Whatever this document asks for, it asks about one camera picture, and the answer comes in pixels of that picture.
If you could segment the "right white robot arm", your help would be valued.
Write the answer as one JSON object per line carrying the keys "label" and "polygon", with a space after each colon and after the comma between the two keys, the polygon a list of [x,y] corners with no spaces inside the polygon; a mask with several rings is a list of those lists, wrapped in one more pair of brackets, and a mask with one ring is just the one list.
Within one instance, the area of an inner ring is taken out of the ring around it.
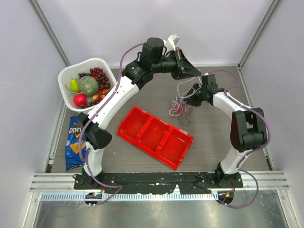
{"label": "right white robot arm", "polygon": [[226,89],[219,88],[215,75],[202,76],[201,84],[195,83],[185,95],[184,101],[195,107],[207,102],[222,110],[231,119],[231,148],[225,159],[217,165],[214,176],[217,186],[229,187],[237,179],[248,156],[268,141],[264,111],[241,103]]}

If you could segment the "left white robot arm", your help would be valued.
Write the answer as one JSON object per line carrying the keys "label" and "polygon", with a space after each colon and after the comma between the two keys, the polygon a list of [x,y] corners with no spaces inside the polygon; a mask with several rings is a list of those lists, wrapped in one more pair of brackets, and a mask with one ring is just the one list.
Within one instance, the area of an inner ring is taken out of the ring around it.
{"label": "left white robot arm", "polygon": [[112,140],[106,130],[118,110],[148,82],[154,74],[170,73],[174,80],[198,77],[201,72],[176,47],[177,35],[170,35],[166,40],[149,38],[139,44],[142,50],[137,58],[125,67],[119,68],[119,78],[113,89],[95,108],[87,114],[81,112],[78,119],[82,125],[80,136],[86,140],[86,154],[82,176],[85,185],[95,190],[101,184],[102,158],[105,147]]}

